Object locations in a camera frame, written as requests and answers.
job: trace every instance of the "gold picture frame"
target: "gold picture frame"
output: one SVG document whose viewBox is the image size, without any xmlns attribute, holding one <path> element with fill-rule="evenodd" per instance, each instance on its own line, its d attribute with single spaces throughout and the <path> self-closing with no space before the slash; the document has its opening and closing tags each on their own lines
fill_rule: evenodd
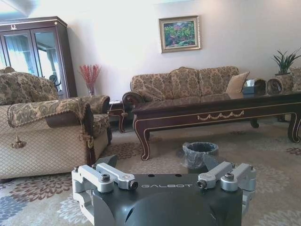
<svg viewBox="0 0 301 226">
<path fill-rule="evenodd" d="M 199 16 L 159 19 L 162 53 L 201 49 Z"/>
</svg>

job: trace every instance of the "metal bracket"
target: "metal bracket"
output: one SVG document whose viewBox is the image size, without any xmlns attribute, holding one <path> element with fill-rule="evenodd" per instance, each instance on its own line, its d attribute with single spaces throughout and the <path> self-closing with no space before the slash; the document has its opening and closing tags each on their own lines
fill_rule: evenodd
<svg viewBox="0 0 301 226">
<path fill-rule="evenodd" d="M 233 169 L 231 163 L 224 161 L 209 172 L 199 174 L 197 184 L 201 189 L 210 189 L 215 187 L 219 179 L 221 188 L 226 192 L 235 192 L 238 187 L 243 190 L 242 214 L 245 214 L 251 199 L 255 196 L 256 169 L 245 163 Z"/>
<path fill-rule="evenodd" d="M 94 165 L 95 169 L 84 165 L 72 171 L 73 198 L 80 204 L 81 212 L 94 225 L 94 210 L 88 190 L 109 193 L 114 189 L 114 182 L 120 189 L 135 190 L 138 183 L 133 174 L 126 174 L 106 163 Z"/>
</svg>

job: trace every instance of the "tissue box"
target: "tissue box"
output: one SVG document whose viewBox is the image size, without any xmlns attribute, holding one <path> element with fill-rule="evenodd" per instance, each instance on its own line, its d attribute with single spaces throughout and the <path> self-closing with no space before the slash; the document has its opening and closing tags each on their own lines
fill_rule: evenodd
<svg viewBox="0 0 301 226">
<path fill-rule="evenodd" d="M 243 94 L 254 94 L 256 90 L 256 86 L 245 86 L 243 88 Z"/>
<path fill-rule="evenodd" d="M 243 94 L 254 94 L 257 91 L 257 86 L 255 85 L 255 80 L 250 79 L 246 81 L 245 86 L 243 87 Z"/>
</svg>

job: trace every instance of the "display cabinet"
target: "display cabinet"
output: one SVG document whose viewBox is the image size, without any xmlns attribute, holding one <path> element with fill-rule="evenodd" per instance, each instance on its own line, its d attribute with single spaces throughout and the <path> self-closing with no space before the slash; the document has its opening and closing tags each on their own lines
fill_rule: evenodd
<svg viewBox="0 0 301 226">
<path fill-rule="evenodd" d="M 67 24 L 57 16 L 0 21 L 0 68 L 50 79 L 60 98 L 76 97 Z"/>
</svg>

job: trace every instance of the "trash can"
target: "trash can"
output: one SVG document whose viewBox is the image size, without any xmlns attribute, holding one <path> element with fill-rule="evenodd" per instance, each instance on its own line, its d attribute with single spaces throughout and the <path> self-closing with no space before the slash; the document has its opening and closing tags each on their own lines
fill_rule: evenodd
<svg viewBox="0 0 301 226">
<path fill-rule="evenodd" d="M 203 161 L 204 154 L 218 156 L 218 145 L 209 142 L 184 143 L 184 166 L 189 173 L 206 171 Z"/>
</svg>

